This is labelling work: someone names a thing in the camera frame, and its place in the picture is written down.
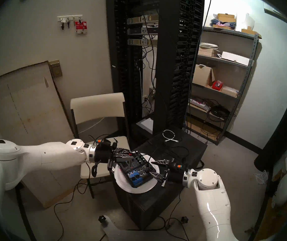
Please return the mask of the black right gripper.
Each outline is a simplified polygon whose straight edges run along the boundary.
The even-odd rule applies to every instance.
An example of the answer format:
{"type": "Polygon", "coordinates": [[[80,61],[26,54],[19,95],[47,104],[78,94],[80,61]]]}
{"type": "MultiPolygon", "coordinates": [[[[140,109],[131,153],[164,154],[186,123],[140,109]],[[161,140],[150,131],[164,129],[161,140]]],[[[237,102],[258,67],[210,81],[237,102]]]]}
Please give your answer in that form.
{"type": "Polygon", "coordinates": [[[152,172],[152,177],[162,183],[162,186],[164,186],[167,181],[184,185],[183,181],[187,176],[185,175],[186,169],[183,165],[170,163],[169,160],[156,160],[152,161],[151,164],[165,168],[166,172],[164,174],[152,172]]]}

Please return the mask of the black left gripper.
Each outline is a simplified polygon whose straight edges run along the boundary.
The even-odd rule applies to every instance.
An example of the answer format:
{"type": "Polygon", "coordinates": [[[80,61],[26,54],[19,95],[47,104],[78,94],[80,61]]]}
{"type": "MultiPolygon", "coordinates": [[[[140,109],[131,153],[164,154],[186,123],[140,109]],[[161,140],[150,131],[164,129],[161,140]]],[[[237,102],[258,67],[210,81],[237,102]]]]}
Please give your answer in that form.
{"type": "Polygon", "coordinates": [[[127,162],[130,166],[134,159],[131,151],[117,147],[117,140],[111,143],[107,139],[97,139],[95,147],[95,170],[100,163],[107,164],[107,170],[112,170],[113,163],[127,162]]]}

